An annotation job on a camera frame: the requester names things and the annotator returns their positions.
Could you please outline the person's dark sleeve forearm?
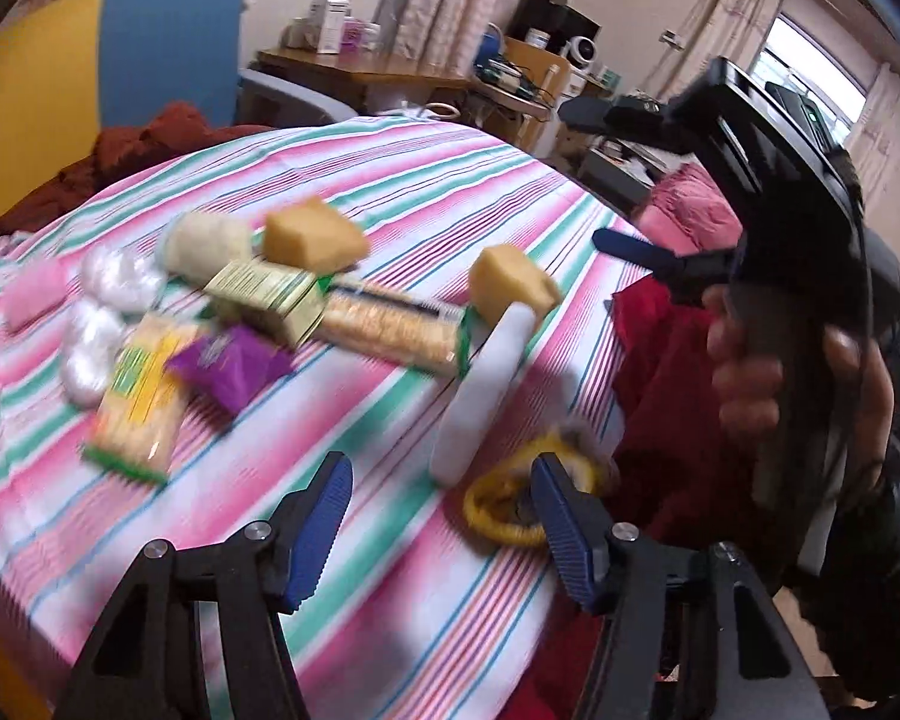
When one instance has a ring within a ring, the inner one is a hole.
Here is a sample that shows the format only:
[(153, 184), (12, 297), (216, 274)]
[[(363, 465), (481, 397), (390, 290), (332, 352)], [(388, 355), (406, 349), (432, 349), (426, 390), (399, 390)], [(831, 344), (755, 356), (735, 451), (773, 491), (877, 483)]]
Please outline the person's dark sleeve forearm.
[(845, 689), (900, 718), (900, 314), (870, 344), (826, 559), (798, 598)]

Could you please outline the person's right hand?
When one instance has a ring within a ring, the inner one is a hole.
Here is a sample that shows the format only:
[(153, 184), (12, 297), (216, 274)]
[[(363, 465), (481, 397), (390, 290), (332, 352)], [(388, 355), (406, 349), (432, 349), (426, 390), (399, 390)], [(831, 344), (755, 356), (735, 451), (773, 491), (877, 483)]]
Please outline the person's right hand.
[[(784, 365), (777, 358), (746, 351), (745, 324), (731, 312), (725, 286), (707, 289), (702, 302), (713, 314), (707, 353), (715, 366), (712, 385), (720, 401), (720, 422), (732, 436), (767, 436), (781, 421), (777, 395), (785, 383)], [(893, 424), (891, 376), (875, 340), (862, 346), (844, 330), (828, 325), (823, 351), (834, 377), (847, 383), (857, 397), (847, 473), (863, 489), (875, 488)]]

